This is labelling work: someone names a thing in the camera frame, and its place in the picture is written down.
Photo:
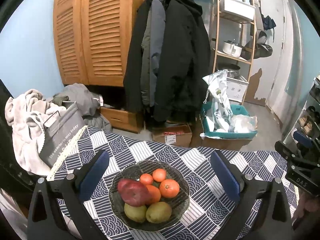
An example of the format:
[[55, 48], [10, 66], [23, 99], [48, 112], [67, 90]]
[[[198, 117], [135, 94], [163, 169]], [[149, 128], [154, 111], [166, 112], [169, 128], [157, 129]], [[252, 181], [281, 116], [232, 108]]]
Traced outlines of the person's right hand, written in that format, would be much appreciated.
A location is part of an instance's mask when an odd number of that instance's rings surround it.
[[293, 231], [310, 231], [318, 225], [319, 197], [299, 192], [298, 206], [293, 214]]

